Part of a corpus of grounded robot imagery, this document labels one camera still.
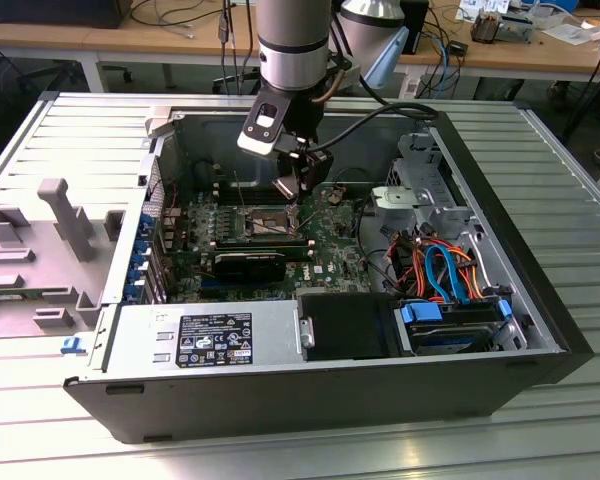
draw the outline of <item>warning label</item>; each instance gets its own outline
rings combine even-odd
[[[180,318],[180,368],[253,363],[250,313],[185,315]]]

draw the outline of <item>black cable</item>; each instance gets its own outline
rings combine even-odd
[[[584,100],[584,97],[586,96],[587,91],[589,90],[589,87],[593,83],[593,79],[598,74],[598,70],[600,70],[600,58],[598,59],[598,64],[596,65],[595,70],[591,74],[591,78],[589,78],[589,81],[587,82],[587,85],[584,87],[584,90],[582,90],[582,93],[580,94],[580,97],[578,98],[578,101],[575,104],[575,108],[573,109],[571,115],[569,115],[569,119],[567,120],[567,123],[566,123],[566,125],[564,127],[563,134],[562,134],[562,137],[563,137],[563,139],[564,139],[565,142],[569,139],[569,137],[573,133],[573,124],[577,120],[576,119],[576,114],[578,114],[578,115],[580,114],[579,113],[580,108],[578,108],[578,107],[580,106],[580,103],[582,103],[582,101]]]
[[[347,40],[347,36],[344,33],[344,29],[342,28],[342,24],[340,23],[340,19],[338,18],[338,15],[335,12],[332,12],[332,18],[333,18],[333,23],[336,26],[336,29],[338,30],[338,33],[340,35],[340,38],[342,39],[342,44],[344,45],[344,49],[347,52],[348,55],[353,56],[353,52],[351,51],[351,47],[349,46],[349,42]],[[336,45],[336,50],[338,50],[338,52],[341,51],[342,47],[340,46],[340,42],[338,41],[338,37],[336,35],[334,35],[333,33],[331,34],[333,36],[333,43],[335,43]],[[366,82],[366,80],[362,77],[362,75],[360,76],[360,85],[362,85],[362,88],[364,88],[364,90],[369,94],[369,96],[371,98],[373,98],[376,102],[378,102],[380,105],[390,105],[389,102],[387,102],[384,98],[382,98],[380,95],[378,95],[373,88],[371,88],[369,86],[369,84]],[[405,116],[405,117],[409,117],[408,114],[406,114],[405,112],[402,111],[397,111],[396,112],[399,115]]]
[[[244,61],[242,62],[242,73],[240,74],[240,87],[238,88],[238,95],[242,95],[242,84],[244,83],[244,71],[247,68],[247,63],[251,58],[251,54],[253,53],[253,25],[251,23],[251,0],[245,0],[245,6],[247,7],[247,27],[249,29],[249,51],[247,52],[247,56],[244,57]]]
[[[202,5],[202,2],[204,2],[204,0],[198,0],[198,3],[196,3],[192,7],[172,8],[171,10],[167,10],[166,12],[159,14],[158,20],[163,22],[163,21],[165,21],[164,17],[166,17],[167,15],[171,15],[172,13],[176,13],[176,12],[186,12],[187,10],[193,10],[195,8],[198,8],[200,5]]]
[[[344,52],[342,51],[342,45],[340,45],[338,36],[336,35],[335,30],[333,29],[333,25],[329,27],[329,31],[331,32],[331,38],[333,38],[333,43],[336,46],[336,51],[338,52],[338,65],[342,65],[344,61]]]
[[[367,180],[369,181],[373,181],[371,179],[371,175],[369,174],[369,172],[367,172],[364,168],[360,168],[360,167],[347,167],[347,168],[343,168],[342,170],[340,170],[336,176],[333,178],[333,185],[335,185],[336,183],[338,183],[338,179],[345,173],[350,172],[350,171],[356,171],[356,172],[360,172],[362,173]]]
[[[222,0],[222,12],[220,13],[220,21],[218,23],[218,39],[220,40],[220,67],[222,68],[222,82],[224,83],[225,95],[231,95],[225,67],[227,42],[229,41],[229,19],[227,18],[227,2],[225,0]]]
[[[431,12],[431,15],[433,16],[433,19],[435,20],[436,23],[433,24],[431,22],[426,22],[426,21],[424,23],[425,23],[425,25],[429,25],[431,27],[436,28],[438,30],[438,34],[436,34],[435,32],[432,32],[432,31],[428,31],[428,33],[431,35],[437,36],[440,39],[440,43],[442,43],[443,48],[446,49],[450,42],[449,34],[447,33],[447,31],[444,28],[442,28],[442,26],[440,26],[440,20],[438,19],[438,15],[436,15],[436,12],[434,12],[431,7],[429,7],[429,12]],[[429,77],[429,80],[427,82],[422,83],[422,85],[423,85],[422,90],[420,91],[420,93],[418,95],[416,95],[416,98],[421,98],[422,95],[424,95],[425,92],[427,92],[427,90],[428,90],[427,96],[428,96],[428,98],[431,98],[431,94],[433,93],[433,91],[442,83],[442,78],[441,78],[436,85],[431,85],[431,83],[433,82],[433,79],[435,78],[436,74],[438,73],[438,69],[444,62],[444,54],[442,53],[442,51],[438,52],[438,50],[436,50],[435,43],[432,43],[432,45],[433,45],[433,50],[438,55],[440,55],[440,60],[438,60],[438,64],[436,65],[436,68],[433,70],[433,73]]]
[[[240,77],[238,76],[238,60],[236,57],[236,34],[233,30],[233,14],[231,13],[231,6],[229,0],[222,0],[227,4],[229,8],[226,8],[228,12],[227,19],[229,20],[229,36],[231,38],[231,51],[233,53],[233,74],[236,79],[236,93],[240,95]]]
[[[357,226],[356,226],[356,241],[358,242],[358,248],[360,249],[360,253],[362,254],[362,257],[366,260],[367,264],[371,268],[373,268],[376,272],[378,272],[380,275],[382,275],[394,289],[397,289],[397,286],[396,286],[395,282],[393,281],[393,279],[389,275],[384,273],[382,268],[378,267],[375,263],[373,263],[371,260],[369,260],[369,255],[371,255],[371,254],[367,255],[367,253],[364,251],[364,248],[362,247],[362,241],[360,240],[360,227],[362,226],[362,217],[364,216],[364,207],[367,205],[369,200],[371,200],[371,192],[369,192],[369,195],[367,195],[367,197],[365,198],[364,203],[362,204],[362,207],[360,208],[360,213],[358,214],[358,222],[357,222]]]
[[[220,67],[222,68],[222,81],[224,82],[224,90],[226,95],[230,95],[229,92],[229,84],[227,83],[227,69],[224,66],[224,57],[227,53],[227,48],[225,44],[221,44],[221,53],[220,53]]]
[[[405,112],[404,109],[410,109],[410,110],[415,110],[415,111]],[[349,128],[347,128],[343,132],[341,132],[338,135],[336,135],[335,137],[333,137],[331,140],[328,140],[321,145],[317,145],[315,147],[308,148],[304,151],[304,153],[315,153],[315,152],[322,151],[326,148],[329,148],[332,145],[335,145],[336,143],[344,140],[346,137],[351,135],[355,130],[357,130],[362,125],[367,123],[369,120],[372,120],[373,118],[377,117],[378,115],[381,115],[385,112],[389,112],[391,110],[402,111],[402,113],[405,116],[407,116],[409,118],[413,118],[414,120],[435,120],[436,118],[438,118],[437,110],[434,110],[433,108],[428,107],[427,105],[422,105],[420,103],[414,103],[414,102],[390,103],[389,105],[383,105],[380,108],[376,108],[373,112],[369,112],[364,117],[362,117],[360,120],[358,120],[353,125],[351,125]]]
[[[9,65],[11,65],[11,68],[13,68],[16,71],[16,73],[18,75],[20,75],[21,78],[24,78],[27,81],[27,83],[33,87],[33,89],[38,93],[38,95],[40,95],[42,93],[42,90],[40,90],[38,88],[38,86],[35,83],[33,83],[33,81],[29,77],[27,77],[24,73],[22,73],[22,71],[16,66],[16,64],[13,63],[11,61],[11,59],[9,57],[7,57],[4,53],[2,53],[1,50],[0,50],[0,56],[4,60],[6,60],[9,63]]]
[[[136,17],[135,12],[138,10],[138,8],[140,8],[142,5],[145,5],[151,1],[153,1],[153,0],[142,0],[139,4],[137,4],[135,7],[133,7],[131,9],[131,11],[129,12],[129,16],[131,17],[131,19],[141,25],[148,25],[149,27],[169,27],[172,25],[182,25],[183,23],[195,22],[196,20],[200,20],[201,18],[205,18],[210,15],[215,15],[216,13],[222,12],[222,9],[219,8],[218,10],[213,10],[211,12],[203,13],[201,15],[198,15],[197,17],[188,18],[186,20],[181,20],[179,22],[169,22],[169,23],[150,23],[150,22],[145,22],[144,20],[141,20],[138,17]],[[232,3],[230,6],[231,6],[231,8],[234,8],[236,6],[236,4]]]

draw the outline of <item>slotted metal surface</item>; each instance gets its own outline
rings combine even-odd
[[[7,159],[0,201],[16,189],[35,191],[42,168],[71,175],[76,198],[92,198],[93,210],[97,197],[123,202],[147,148],[139,131],[149,107],[200,98],[61,95],[42,106],[48,111]],[[600,194],[532,114],[507,103],[431,105],[447,111],[468,142],[596,351],[593,360],[491,418],[130,446],[60,388],[85,361],[59,356],[61,338],[0,340],[0,478],[600,478]]]

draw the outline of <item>blue drive bracket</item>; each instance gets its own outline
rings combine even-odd
[[[433,302],[407,303],[400,309],[404,323],[441,322],[440,307]]]

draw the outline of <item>wire bundle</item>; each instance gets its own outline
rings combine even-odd
[[[412,242],[400,237],[389,247],[385,258],[392,261],[400,249],[411,250],[408,257],[400,258],[410,258],[412,266],[400,275],[397,282],[393,282],[392,287],[395,290],[408,296],[428,299],[430,302],[450,303],[451,296],[440,285],[441,280],[448,276],[456,300],[467,303],[484,298],[478,284],[476,261],[461,248],[436,237],[419,237]],[[443,258],[447,263],[438,279],[434,276],[432,257]],[[458,282],[456,272],[464,287]]]
[[[435,43],[435,45],[437,45],[438,48],[440,49],[440,51],[436,50],[436,53],[438,53],[438,55],[440,55],[440,60],[438,61],[438,64],[436,65],[435,69],[433,70],[433,73],[431,74],[431,77],[429,78],[429,80],[427,82],[423,82],[423,88],[420,91],[420,93],[416,96],[416,98],[422,98],[422,96],[425,94],[427,95],[427,98],[431,98],[431,95],[434,94],[434,92],[435,92],[435,94],[434,94],[433,98],[438,98],[442,92],[445,92],[449,89],[453,89],[453,91],[451,92],[451,96],[453,96],[456,92],[456,88],[458,87],[458,83],[460,82],[461,69],[462,69],[462,66],[464,65],[464,57],[462,57],[460,55],[456,55],[458,67],[455,69],[455,71],[453,71],[449,75],[448,74],[448,68],[449,68],[449,64],[450,64],[450,58],[449,58],[449,52],[448,52],[448,46],[450,43],[449,33],[447,33],[447,31],[440,26],[440,20],[438,19],[438,15],[434,11],[434,9],[429,7],[429,12],[431,12],[431,15],[433,16],[435,23],[424,22],[425,26],[428,27],[425,30],[425,35],[428,36]],[[441,76],[440,80],[438,81],[438,83],[433,84],[433,80],[434,80],[436,74],[438,73],[438,69],[440,67],[443,68],[442,76]],[[454,82],[450,85],[447,85],[447,83],[449,82],[449,80],[452,77],[455,77]]]

